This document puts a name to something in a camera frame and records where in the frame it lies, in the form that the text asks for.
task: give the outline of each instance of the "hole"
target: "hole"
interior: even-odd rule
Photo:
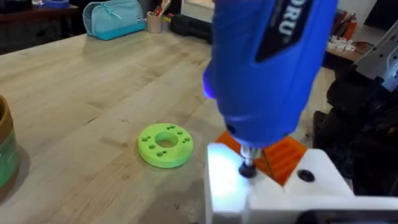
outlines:
[[[300,179],[306,182],[314,182],[315,176],[309,170],[298,170],[297,175]]]
[[[231,134],[235,134],[236,130],[233,126],[226,124],[226,129],[231,133]]]
[[[155,136],[156,144],[162,147],[174,147],[178,143],[178,138],[173,133],[159,133]]]

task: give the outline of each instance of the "metal part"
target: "metal part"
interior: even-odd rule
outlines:
[[[262,148],[241,146],[241,155],[244,158],[244,163],[248,167],[253,166],[253,160],[257,158],[261,152]]]

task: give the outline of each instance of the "wood grain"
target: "wood grain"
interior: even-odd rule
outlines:
[[[201,90],[210,46],[173,34],[136,33],[109,42],[81,35],[0,56],[0,93],[21,145],[17,186],[0,206],[1,223],[203,223],[206,145],[223,131]],[[321,70],[295,133],[333,72]],[[147,165],[136,136],[175,123],[195,141],[176,169]]]

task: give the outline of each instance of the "orange 3d printed part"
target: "orange 3d printed part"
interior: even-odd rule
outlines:
[[[220,135],[216,142],[223,143],[240,154],[241,145],[227,131]],[[254,160],[254,164],[260,171],[273,177],[277,183],[284,185],[306,150],[305,146],[287,136],[274,145],[264,148],[266,158],[261,156]]]

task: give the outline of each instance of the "blue rotary tool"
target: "blue rotary tool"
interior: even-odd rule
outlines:
[[[216,0],[205,93],[246,167],[292,133],[326,49],[337,0]]]

